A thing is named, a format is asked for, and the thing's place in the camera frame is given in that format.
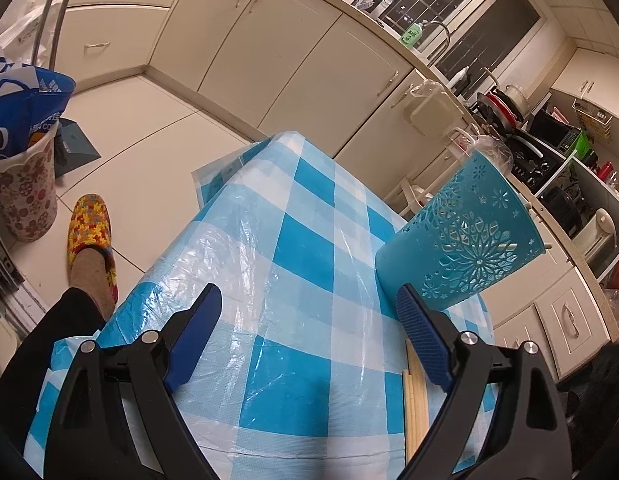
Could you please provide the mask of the cream kitchen cabinet run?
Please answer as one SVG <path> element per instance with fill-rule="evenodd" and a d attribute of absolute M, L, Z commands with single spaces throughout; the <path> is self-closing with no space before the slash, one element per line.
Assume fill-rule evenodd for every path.
<path fill-rule="evenodd" d="M 303 134 L 375 194 L 439 183 L 477 124 L 332 0 L 62 0 L 52 52 L 86 90 L 148 73 L 253 140 Z"/>

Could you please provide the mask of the chrome kitchen faucet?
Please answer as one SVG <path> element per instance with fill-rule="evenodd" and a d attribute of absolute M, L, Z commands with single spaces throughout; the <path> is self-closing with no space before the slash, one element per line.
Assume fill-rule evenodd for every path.
<path fill-rule="evenodd" d="M 437 29 L 437 33 L 431 35 L 427 44 L 427 48 L 429 49 L 427 66 L 432 67 L 442 58 L 451 45 L 451 31 L 449 27 L 441 21 L 430 21 L 425 23 L 423 29 Z"/>

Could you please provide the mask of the light wooden chopstick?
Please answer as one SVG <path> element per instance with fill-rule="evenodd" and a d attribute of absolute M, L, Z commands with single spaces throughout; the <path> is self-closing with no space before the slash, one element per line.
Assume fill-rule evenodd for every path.
<path fill-rule="evenodd" d="M 415 455 L 418 443 L 418 420 L 417 399 L 415 392 L 415 377 L 411 374 L 411 355 L 413 350 L 408 339 L 405 340 L 407 366 L 403 370 L 404 408 L 405 408 L 405 440 L 406 440 L 406 463 L 409 463 Z"/>
<path fill-rule="evenodd" d="M 416 360 L 415 371 L 413 372 L 413 391 L 415 391 L 415 431 L 416 441 L 420 444 L 429 430 L 429 400 L 427 376 L 419 360 Z"/>

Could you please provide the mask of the blue checkered plastic tablecloth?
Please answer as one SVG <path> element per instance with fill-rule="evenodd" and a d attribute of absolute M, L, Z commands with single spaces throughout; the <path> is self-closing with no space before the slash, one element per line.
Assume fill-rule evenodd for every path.
<path fill-rule="evenodd" d="M 406 337 L 375 279 L 403 220 L 299 133 L 200 170 L 198 214 L 96 341 L 128 344 L 207 284 L 222 314 L 175 402 L 223 479 L 394 479 Z"/>

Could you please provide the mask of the yellow patterned slipper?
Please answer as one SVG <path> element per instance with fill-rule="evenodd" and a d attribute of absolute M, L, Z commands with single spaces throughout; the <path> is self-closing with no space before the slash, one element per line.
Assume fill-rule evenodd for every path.
<path fill-rule="evenodd" d="M 67 259 L 69 285 L 85 292 L 108 321 L 116 310 L 119 289 L 109 211 L 98 194 L 85 194 L 74 205 Z"/>

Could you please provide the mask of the black trouser leg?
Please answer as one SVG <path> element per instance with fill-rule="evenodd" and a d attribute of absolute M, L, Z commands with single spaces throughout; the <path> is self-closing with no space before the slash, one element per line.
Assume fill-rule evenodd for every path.
<path fill-rule="evenodd" d="M 20 344 L 0 378 L 0 428 L 18 452 L 24 451 L 55 343 L 102 330 L 115 306 L 108 288 L 94 299 L 71 287 Z"/>

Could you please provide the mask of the turquoise perforated plastic basket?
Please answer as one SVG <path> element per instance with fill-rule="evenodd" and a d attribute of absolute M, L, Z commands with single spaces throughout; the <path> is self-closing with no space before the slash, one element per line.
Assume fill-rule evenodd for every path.
<path fill-rule="evenodd" d="M 432 200 L 375 255 L 390 304 L 413 286 L 444 311 L 480 294 L 544 255 L 529 209 L 499 169 L 474 152 Z"/>

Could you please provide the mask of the dark dustpan on floor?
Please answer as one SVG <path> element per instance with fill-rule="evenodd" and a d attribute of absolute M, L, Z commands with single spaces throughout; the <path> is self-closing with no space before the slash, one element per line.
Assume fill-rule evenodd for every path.
<path fill-rule="evenodd" d="M 60 118 L 54 140 L 55 178 L 100 159 L 100 154 L 81 127 L 71 119 Z"/>

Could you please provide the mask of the floral pattern waste bin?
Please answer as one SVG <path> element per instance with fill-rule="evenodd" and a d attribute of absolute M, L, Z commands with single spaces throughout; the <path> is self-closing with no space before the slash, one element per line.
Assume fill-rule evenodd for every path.
<path fill-rule="evenodd" d="M 20 242 L 44 236 L 57 217 L 55 137 L 59 122 L 24 152 L 0 159 L 0 213 Z"/>

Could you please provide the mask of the blue white plastic bag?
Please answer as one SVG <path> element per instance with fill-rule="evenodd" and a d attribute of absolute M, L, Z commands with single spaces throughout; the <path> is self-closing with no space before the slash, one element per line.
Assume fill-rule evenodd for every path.
<path fill-rule="evenodd" d="M 65 74 L 10 62 L 0 53 L 0 159 L 25 152 L 48 133 L 75 87 Z"/>

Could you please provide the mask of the green dish soap bottle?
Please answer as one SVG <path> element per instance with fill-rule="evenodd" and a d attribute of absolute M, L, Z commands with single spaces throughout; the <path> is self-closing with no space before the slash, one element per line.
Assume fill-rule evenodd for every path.
<path fill-rule="evenodd" d="M 401 36 L 401 42 L 407 48 L 413 48 L 418 44 L 423 35 L 423 25 L 421 23 L 411 24 Z"/>

